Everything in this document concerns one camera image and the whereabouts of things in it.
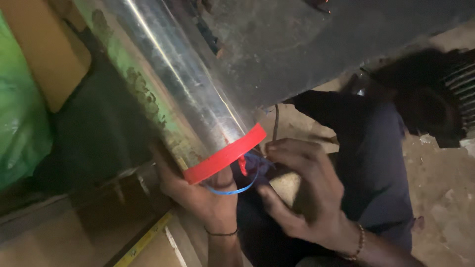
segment red plastic cap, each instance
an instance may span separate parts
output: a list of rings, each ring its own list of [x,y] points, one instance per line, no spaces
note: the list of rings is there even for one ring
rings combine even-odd
[[[186,169],[183,172],[185,180],[189,184],[199,183],[211,175],[224,169],[242,155],[246,154],[253,147],[259,144],[266,137],[266,132],[257,123],[252,129],[240,139],[230,143],[223,149],[203,160],[198,165]]]

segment yellow tape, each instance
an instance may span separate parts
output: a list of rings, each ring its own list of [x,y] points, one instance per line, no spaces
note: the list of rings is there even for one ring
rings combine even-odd
[[[168,211],[163,217],[158,220],[150,230],[120,259],[114,267],[127,267],[139,255],[139,253],[150,243],[150,241],[157,235],[159,231],[167,225],[172,218],[171,211]]]

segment green plastic bag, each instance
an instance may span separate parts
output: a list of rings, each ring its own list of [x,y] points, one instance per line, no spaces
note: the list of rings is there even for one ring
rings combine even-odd
[[[43,98],[0,11],[0,191],[30,176],[52,143]]]

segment blue string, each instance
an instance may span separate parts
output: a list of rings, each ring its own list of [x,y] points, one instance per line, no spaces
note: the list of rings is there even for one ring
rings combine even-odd
[[[246,190],[248,190],[252,184],[254,184],[254,182],[256,181],[257,179],[257,176],[259,175],[259,168],[257,168],[257,172],[256,172],[256,175],[254,176],[254,179],[252,180],[252,182],[246,186],[246,187],[243,187],[241,189],[238,189],[238,190],[234,190],[234,191],[227,191],[227,192],[222,192],[222,191],[218,191],[218,190],[215,190],[214,188],[210,187],[209,185],[205,184],[204,186],[211,192],[217,194],[217,195],[225,195],[225,196],[228,196],[228,195],[234,195],[234,194],[239,194],[241,192],[244,192]]]

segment shiny metal cylinder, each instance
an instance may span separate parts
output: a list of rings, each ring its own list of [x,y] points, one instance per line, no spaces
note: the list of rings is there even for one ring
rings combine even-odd
[[[233,88],[214,67],[211,50],[202,38],[190,40],[174,7],[163,0],[75,3],[182,170],[252,128],[228,98]]]

